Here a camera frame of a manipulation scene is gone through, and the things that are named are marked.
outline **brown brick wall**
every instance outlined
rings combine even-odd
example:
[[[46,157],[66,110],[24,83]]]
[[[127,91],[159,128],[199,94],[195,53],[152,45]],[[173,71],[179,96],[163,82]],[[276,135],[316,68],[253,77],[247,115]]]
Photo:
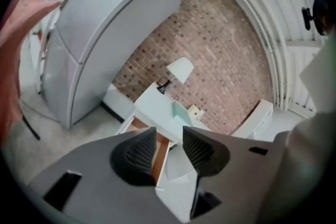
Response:
[[[113,83],[135,101],[152,82],[171,78],[165,67],[182,56],[195,68],[169,94],[186,108],[205,110],[202,121],[214,132],[230,134],[260,99],[272,101],[265,53],[234,0],[182,0],[179,12],[138,47]]]

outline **mint green object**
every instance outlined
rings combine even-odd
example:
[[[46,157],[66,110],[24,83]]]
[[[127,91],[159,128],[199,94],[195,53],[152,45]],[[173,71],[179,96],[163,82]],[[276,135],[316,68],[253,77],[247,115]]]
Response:
[[[190,120],[187,109],[182,106],[179,102],[174,101],[172,104],[173,107],[173,118],[174,120],[180,122],[186,126],[193,126],[193,123]]]

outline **lamp base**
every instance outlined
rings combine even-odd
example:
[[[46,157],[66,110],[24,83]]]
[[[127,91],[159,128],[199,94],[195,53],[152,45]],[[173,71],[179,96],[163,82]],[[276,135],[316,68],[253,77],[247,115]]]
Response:
[[[170,80],[168,80],[164,85],[157,87],[157,90],[158,90],[160,93],[164,94],[164,93],[166,92],[166,90],[169,89],[171,83],[172,83],[172,82],[171,82]]]

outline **orange cloth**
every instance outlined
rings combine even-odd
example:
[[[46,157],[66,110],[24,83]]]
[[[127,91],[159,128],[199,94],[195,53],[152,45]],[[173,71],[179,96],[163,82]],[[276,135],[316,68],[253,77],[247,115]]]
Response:
[[[29,31],[60,1],[11,0],[0,23],[0,143],[22,118],[19,106],[20,50]]]

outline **lamp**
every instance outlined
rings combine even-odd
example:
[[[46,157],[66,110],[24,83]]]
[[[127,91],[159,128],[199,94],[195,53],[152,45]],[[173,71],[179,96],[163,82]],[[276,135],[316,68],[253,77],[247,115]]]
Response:
[[[185,57],[182,57],[167,66],[167,69],[181,83],[185,83],[190,73],[194,69],[194,65]],[[164,94],[169,89],[172,82],[168,80],[164,85],[158,87],[158,91]]]

